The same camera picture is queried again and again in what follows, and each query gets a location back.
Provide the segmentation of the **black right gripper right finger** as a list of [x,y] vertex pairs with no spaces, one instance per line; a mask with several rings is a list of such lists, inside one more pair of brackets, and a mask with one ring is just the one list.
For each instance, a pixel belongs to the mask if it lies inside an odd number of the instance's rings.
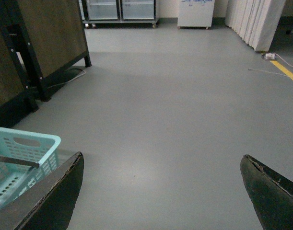
[[293,230],[293,182],[248,154],[240,171],[262,228]]

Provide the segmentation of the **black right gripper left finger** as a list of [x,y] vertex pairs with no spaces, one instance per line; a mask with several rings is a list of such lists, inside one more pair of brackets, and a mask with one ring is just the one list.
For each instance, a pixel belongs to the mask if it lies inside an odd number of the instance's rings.
[[0,210],[0,230],[65,230],[83,181],[84,157],[70,156],[56,170]]

